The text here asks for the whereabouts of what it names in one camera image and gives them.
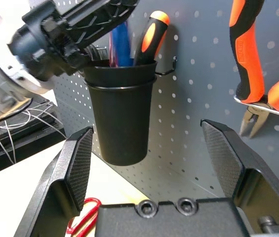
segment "textured gripper pad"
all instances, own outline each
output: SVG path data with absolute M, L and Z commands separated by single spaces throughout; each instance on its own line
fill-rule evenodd
M 221 131 L 207 122 L 202 123 L 202 129 L 214 171 L 225 196 L 231 198 L 242 171 L 242 164 Z
M 89 129 L 77 141 L 66 180 L 79 211 L 84 206 L 90 171 L 93 130 Z

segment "metal hook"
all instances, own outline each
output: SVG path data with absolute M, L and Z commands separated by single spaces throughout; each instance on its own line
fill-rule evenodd
M 165 75 L 168 75 L 170 73 L 173 73 L 175 71 L 175 68 L 176 68 L 176 64 L 177 64 L 177 57 L 175 56 L 174 57 L 174 60 L 173 60 L 173 68 L 170 69 L 169 71 L 167 72 L 164 72 L 164 73 L 159 73 L 159 72 L 155 72 L 156 75 L 159 75 L 159 76 L 165 76 Z

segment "gray pegboard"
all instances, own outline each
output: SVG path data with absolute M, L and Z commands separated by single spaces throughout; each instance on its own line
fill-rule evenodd
M 55 2 L 62 12 L 74 4 Z M 134 166 L 113 166 L 154 200 L 223 196 L 199 124 L 207 118 L 238 132 L 246 110 L 233 100 L 240 78 L 229 42 L 231 6 L 232 0 L 140 0 L 130 17 L 134 53 L 149 15 L 155 10 L 166 12 L 171 25 L 157 69 L 169 69 L 173 57 L 178 57 L 176 72 L 158 78 L 153 87 L 147 157 Z M 256 39 L 269 90 L 279 80 L 279 0 L 265 1 L 256 22 Z M 108 46 L 108 36 L 95 44 Z M 67 135 L 94 124 L 81 76 L 63 75 L 56 81 L 54 91 Z M 255 138 L 243 141 L 279 178 L 279 117 L 270 115 Z M 101 157 L 97 134 L 93 152 Z

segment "table surface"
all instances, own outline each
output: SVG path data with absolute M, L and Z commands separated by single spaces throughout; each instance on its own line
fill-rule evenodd
M 63 144 L 58 143 L 0 172 L 0 237 L 14 236 L 42 173 Z M 94 154 L 86 197 L 98 198 L 102 204 L 139 203 L 147 199 Z

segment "black plastic cup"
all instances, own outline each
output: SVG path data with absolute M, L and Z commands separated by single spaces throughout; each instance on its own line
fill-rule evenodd
M 156 66 L 84 69 L 102 157 L 110 164 L 132 165 L 147 155 Z

